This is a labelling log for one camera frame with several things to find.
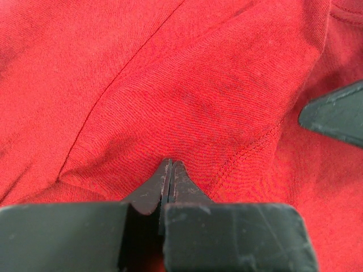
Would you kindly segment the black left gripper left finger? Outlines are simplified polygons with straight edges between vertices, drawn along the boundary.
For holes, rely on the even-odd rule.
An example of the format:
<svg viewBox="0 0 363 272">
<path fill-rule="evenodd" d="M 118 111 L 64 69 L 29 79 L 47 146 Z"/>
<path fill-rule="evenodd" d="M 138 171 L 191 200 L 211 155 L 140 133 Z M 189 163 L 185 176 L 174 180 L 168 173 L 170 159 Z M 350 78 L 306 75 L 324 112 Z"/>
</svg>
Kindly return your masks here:
<svg viewBox="0 0 363 272">
<path fill-rule="evenodd" d="M 149 271 L 162 262 L 172 161 L 122 201 L 1 209 L 2 271 Z"/>
</svg>

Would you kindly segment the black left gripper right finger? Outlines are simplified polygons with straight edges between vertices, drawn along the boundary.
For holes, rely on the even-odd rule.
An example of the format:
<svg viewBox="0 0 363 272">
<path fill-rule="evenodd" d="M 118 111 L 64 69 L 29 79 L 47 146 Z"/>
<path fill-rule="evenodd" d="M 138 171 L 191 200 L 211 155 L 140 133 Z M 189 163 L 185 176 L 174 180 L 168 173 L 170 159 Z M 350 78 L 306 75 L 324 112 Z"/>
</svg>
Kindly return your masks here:
<svg viewBox="0 0 363 272">
<path fill-rule="evenodd" d="M 283 203 L 214 203 L 182 162 L 168 172 L 167 271 L 315 271 L 305 223 Z"/>
</svg>

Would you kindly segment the red t shirt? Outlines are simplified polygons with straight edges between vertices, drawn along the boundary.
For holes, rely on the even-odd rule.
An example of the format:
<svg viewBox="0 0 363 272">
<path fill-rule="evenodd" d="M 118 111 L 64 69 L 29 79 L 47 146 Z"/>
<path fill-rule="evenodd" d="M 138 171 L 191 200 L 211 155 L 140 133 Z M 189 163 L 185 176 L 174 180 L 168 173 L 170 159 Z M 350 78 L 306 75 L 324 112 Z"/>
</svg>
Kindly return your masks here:
<svg viewBox="0 0 363 272">
<path fill-rule="evenodd" d="M 1 206 L 120 200 L 173 158 L 361 271 L 362 149 L 298 124 L 361 78 L 361 1 L 2 1 Z"/>
</svg>

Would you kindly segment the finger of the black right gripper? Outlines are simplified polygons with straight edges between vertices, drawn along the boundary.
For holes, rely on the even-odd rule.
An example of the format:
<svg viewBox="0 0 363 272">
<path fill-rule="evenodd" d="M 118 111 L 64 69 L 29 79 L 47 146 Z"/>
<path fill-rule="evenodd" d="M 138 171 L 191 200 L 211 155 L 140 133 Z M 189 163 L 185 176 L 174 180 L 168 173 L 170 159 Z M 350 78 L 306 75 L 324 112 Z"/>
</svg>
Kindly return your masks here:
<svg viewBox="0 0 363 272">
<path fill-rule="evenodd" d="M 362 147 L 362 81 L 310 101 L 298 122 L 307 130 Z"/>
</svg>

